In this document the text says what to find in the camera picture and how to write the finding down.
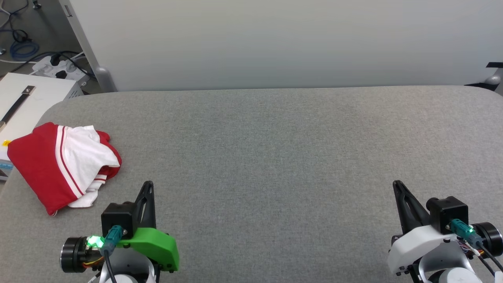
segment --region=white box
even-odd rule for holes
[[[13,169],[5,144],[31,133],[40,117],[54,104],[83,95],[76,81],[8,73],[0,81],[0,119],[27,86],[35,89],[0,131],[0,180],[7,180]]]

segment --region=gray fabric table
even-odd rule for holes
[[[74,98],[40,123],[94,125],[123,159],[95,205],[49,217],[18,172],[0,195],[2,282],[65,274],[67,237],[98,234],[110,202],[156,188],[180,271],[161,282],[411,282],[386,264],[400,232],[392,182],[454,195],[503,228],[503,98],[472,87],[131,92]],[[490,274],[473,260],[479,276]]]

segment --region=white wall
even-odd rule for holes
[[[120,91],[464,85],[503,61],[501,0],[70,2]]]

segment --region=blue cable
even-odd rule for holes
[[[11,32],[13,36],[16,38],[17,33],[13,30],[0,30],[0,32]],[[40,46],[31,41],[31,40],[23,40],[17,39],[11,44],[9,52],[11,53],[12,59],[16,61],[25,61],[27,58],[33,57],[40,50]]]

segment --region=red and white cloth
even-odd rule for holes
[[[13,140],[7,155],[53,216],[65,206],[89,207],[122,160],[110,136],[93,126],[46,123]]]

